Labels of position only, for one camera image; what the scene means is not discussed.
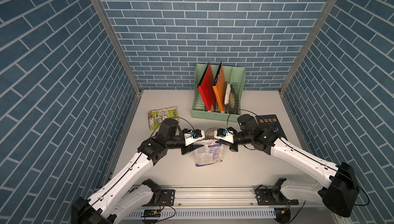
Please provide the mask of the white oats bag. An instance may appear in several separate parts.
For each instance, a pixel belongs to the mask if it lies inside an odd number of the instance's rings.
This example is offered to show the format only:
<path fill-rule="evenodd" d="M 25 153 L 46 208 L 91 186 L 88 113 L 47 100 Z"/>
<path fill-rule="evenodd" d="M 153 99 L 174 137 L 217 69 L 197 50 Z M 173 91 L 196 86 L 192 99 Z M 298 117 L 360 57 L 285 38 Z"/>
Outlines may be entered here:
<path fill-rule="evenodd" d="M 197 142 L 197 145 L 200 147 L 194 150 L 196 167 L 203 167 L 223 161 L 224 147 L 222 144 L 214 141 L 202 141 Z"/>

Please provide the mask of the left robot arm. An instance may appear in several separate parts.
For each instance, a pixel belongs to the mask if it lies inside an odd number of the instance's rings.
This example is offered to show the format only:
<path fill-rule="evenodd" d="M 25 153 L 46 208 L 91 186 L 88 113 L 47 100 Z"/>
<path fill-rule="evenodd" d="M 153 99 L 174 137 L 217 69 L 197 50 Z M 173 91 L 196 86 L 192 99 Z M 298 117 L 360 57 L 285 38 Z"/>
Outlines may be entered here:
<path fill-rule="evenodd" d="M 156 203 L 161 187 L 151 179 L 136 189 L 137 180 L 166 156 L 169 149 L 180 149 L 183 155 L 200 148 L 204 139 L 200 129 L 180 129 L 179 122 L 168 118 L 159 129 L 141 143 L 126 166 L 103 187 L 84 199 L 78 198 L 71 207 L 73 224 L 118 224 L 139 207 Z"/>

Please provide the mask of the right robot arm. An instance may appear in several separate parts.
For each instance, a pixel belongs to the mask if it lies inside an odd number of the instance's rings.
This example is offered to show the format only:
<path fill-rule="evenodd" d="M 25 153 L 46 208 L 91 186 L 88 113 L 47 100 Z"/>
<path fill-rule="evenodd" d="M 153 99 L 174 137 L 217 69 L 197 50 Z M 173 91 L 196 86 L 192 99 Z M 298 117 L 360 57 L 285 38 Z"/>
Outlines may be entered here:
<path fill-rule="evenodd" d="M 261 129 L 249 114 L 241 115 L 238 124 L 239 132 L 232 128 L 217 129 L 214 132 L 217 143 L 229 146 L 233 152 L 238 151 L 239 145 L 251 144 L 258 151 L 288 162 L 311 176 L 314 182 L 292 182 L 283 178 L 278 186 L 283 197 L 322 203 L 341 217 L 351 216 L 361 190 L 351 165 L 312 155 L 277 135 L 272 128 Z"/>

